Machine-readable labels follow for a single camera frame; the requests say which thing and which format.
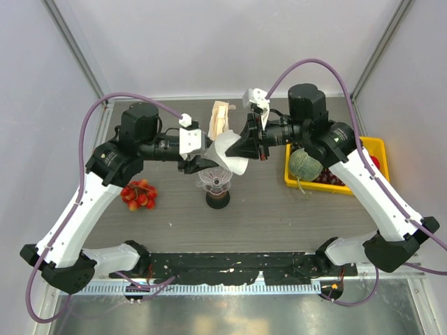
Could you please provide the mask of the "black base glass carafe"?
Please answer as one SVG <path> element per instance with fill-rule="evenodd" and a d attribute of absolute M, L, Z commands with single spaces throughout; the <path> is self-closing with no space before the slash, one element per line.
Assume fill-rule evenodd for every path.
<path fill-rule="evenodd" d="M 213 209 L 223 209 L 230 202 L 228 186 L 204 186 L 206 191 L 205 200 L 209 207 Z"/>

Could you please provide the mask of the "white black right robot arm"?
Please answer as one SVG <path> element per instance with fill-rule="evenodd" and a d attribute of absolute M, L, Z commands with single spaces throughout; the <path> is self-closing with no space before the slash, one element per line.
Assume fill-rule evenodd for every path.
<path fill-rule="evenodd" d="M 377 226 L 376 232 L 365 237 L 328 240 L 316 258 L 317 269 L 331 275 L 342 265 L 370 262 L 391 273 L 405 265 L 439 229 L 436 218 L 413 210 L 381 174 L 352 127 L 329 119 L 325 94 L 317 86 L 291 87 L 289 113 L 281 114 L 278 121 L 268 121 L 266 96 L 259 88 L 246 91 L 243 104 L 251 111 L 240 138 L 226 155 L 264 161 L 270 147 L 300 144 L 350 188 Z"/>

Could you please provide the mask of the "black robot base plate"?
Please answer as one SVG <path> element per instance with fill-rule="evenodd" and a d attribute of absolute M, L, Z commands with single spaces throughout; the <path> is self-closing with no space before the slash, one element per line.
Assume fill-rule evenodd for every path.
<path fill-rule="evenodd" d="M 178 285 L 251 285 L 263 275 L 266 285 L 308 284 L 325 276 L 356 276 L 355 265 L 330 265 L 320 253 L 151 253 L 143 266 L 124 271 L 129 278 Z"/>

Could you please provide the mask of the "clear plastic coffee dripper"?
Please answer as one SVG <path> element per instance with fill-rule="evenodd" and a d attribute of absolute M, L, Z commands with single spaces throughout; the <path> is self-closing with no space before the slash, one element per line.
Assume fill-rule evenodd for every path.
<path fill-rule="evenodd" d="M 208 168 L 198 173 L 196 186 L 213 195 L 220 195 L 229 190 L 232 176 L 233 173 L 223 167 Z"/>

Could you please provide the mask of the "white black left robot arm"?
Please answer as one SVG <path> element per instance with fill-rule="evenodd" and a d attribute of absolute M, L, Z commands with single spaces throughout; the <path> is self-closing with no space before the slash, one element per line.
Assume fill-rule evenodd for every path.
<path fill-rule="evenodd" d="M 95 148 L 83 171 L 78 194 L 37 244 L 26 244 L 20 256 L 52 287 L 69 295 L 81 291 L 96 277 L 117 271 L 136 278 L 149 270 L 149 251 L 133 240 L 116 247 L 85 249 L 84 243 L 109 204 L 145 161 L 172 161 L 192 174 L 214 166 L 200 154 L 212 141 L 197 121 L 180 124 L 178 135 L 162 133 L 157 106 L 134 103 L 122 113 L 113 139 Z"/>

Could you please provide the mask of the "white paper coffee filter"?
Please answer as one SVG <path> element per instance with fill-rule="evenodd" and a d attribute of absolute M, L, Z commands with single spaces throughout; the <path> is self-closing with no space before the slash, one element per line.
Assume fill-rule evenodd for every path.
<path fill-rule="evenodd" d="M 231 157 L 226 154 L 226 151 L 239 139 L 240 136 L 232 130 L 221 133 L 204 153 L 204 156 L 233 174 L 241 176 L 247 170 L 249 159 Z"/>

